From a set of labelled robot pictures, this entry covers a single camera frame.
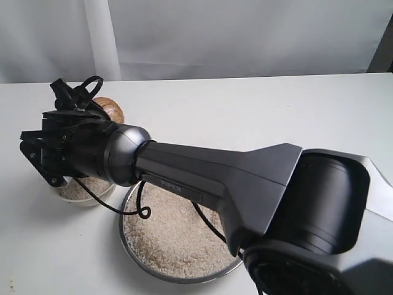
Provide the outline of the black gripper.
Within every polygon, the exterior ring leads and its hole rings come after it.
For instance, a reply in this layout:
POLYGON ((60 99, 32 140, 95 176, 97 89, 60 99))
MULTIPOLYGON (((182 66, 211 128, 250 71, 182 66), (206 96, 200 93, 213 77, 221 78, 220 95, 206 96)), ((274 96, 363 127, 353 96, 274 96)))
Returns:
POLYGON ((22 140, 41 140, 46 150, 42 164, 52 173, 65 178, 94 176, 112 180, 108 169, 109 146, 118 123, 108 116, 82 106, 82 87, 72 88, 63 79, 50 84, 55 95, 55 109, 43 113, 41 129, 22 131, 22 140))

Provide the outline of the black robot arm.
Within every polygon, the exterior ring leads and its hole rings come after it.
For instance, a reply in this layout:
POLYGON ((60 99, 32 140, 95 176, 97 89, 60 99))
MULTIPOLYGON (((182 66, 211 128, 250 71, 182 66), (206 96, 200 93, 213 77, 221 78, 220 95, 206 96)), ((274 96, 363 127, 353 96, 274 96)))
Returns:
POLYGON ((391 294, 392 185, 367 157, 279 144, 237 152, 158 143, 93 101, 103 79, 51 84, 55 110, 20 150, 53 187, 154 184, 218 212, 259 293, 391 294))

